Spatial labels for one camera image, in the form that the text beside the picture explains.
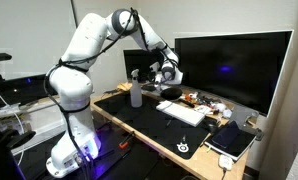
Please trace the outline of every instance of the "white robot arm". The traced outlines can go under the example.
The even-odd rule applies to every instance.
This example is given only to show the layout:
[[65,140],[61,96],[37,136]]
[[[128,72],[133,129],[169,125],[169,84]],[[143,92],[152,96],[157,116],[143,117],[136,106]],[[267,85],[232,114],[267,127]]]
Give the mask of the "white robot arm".
[[[98,156],[101,142],[94,130],[89,108],[93,85],[86,73],[101,53],[129,35],[142,49],[158,49],[165,57],[162,76],[156,78],[158,83],[181,83],[182,73],[177,67],[177,55],[137,11],[120,9],[107,18],[92,13],[86,15],[59,63],[46,75],[50,85],[58,92],[61,105],[54,101],[67,123],[66,133],[52,149],[51,157],[46,162],[48,171],[54,177],[62,178],[79,168],[78,157],[86,163]],[[113,42],[101,50],[106,39]]]

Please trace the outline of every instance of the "blue light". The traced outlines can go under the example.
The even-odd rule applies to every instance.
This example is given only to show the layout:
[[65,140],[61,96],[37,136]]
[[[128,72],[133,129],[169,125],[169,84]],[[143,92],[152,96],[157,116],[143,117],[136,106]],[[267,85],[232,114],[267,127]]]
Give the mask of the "blue light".
[[220,67],[220,71],[221,71],[221,72],[229,72],[229,71],[231,71],[231,70],[232,70],[232,68],[229,67],[229,66],[221,66],[221,67]]

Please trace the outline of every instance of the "computer monitor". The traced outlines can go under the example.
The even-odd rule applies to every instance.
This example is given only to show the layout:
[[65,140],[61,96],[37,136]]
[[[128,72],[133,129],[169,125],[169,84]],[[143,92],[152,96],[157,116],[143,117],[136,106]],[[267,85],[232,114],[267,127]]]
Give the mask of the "computer monitor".
[[131,72],[139,69],[139,82],[146,82],[149,80],[150,66],[158,62],[161,66],[163,56],[159,52],[148,52],[141,49],[124,50],[124,59],[126,65],[127,78],[131,79]]
[[292,31],[177,38],[182,84],[267,115]]
[[[29,76],[11,80],[0,81],[0,95],[9,104],[20,103],[24,105],[41,98],[47,97],[44,88],[45,74]],[[52,95],[56,95],[57,92],[51,89]],[[0,108],[5,104],[0,99]]]

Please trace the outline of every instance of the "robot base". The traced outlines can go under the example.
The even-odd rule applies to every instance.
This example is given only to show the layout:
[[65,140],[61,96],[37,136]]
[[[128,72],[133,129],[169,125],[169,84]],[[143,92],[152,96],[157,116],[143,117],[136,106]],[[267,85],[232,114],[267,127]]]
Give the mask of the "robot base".
[[[51,157],[48,158],[46,162],[46,167],[49,173],[55,178],[62,178],[80,167],[77,163],[78,152],[71,141],[69,143],[68,141],[66,142],[67,136],[66,133],[62,137],[64,140],[61,139],[58,144],[53,147]],[[91,157],[95,159],[98,156],[98,151],[101,146],[98,137],[89,136],[89,138],[85,138],[84,140],[82,145],[78,143],[81,151],[84,154],[89,153]]]

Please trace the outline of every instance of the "white cable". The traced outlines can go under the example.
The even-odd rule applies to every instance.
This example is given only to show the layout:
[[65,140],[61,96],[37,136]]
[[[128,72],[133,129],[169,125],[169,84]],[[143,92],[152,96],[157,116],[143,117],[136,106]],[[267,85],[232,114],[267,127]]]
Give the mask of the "white cable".
[[[9,105],[9,104],[8,104],[2,97],[1,97],[1,95],[0,95],[0,99],[3,101],[3,103],[5,103],[5,105],[6,105],[7,107],[10,107],[10,105]],[[20,125],[20,127],[21,127],[22,134],[24,134],[24,133],[25,133],[25,130],[24,130],[23,126],[22,126],[22,123],[21,123],[21,121],[20,121],[18,115],[17,115],[15,112],[13,112],[13,111],[12,111],[12,113],[16,116],[16,118],[17,118],[17,120],[18,120],[18,123],[19,123],[19,125]],[[25,147],[24,147],[24,145],[22,145],[22,150],[21,150],[21,155],[20,155],[20,160],[19,160],[19,162],[18,162],[18,166],[20,165],[20,163],[21,163],[21,161],[22,161],[22,157],[23,157],[23,154],[24,154],[24,149],[25,149]]]

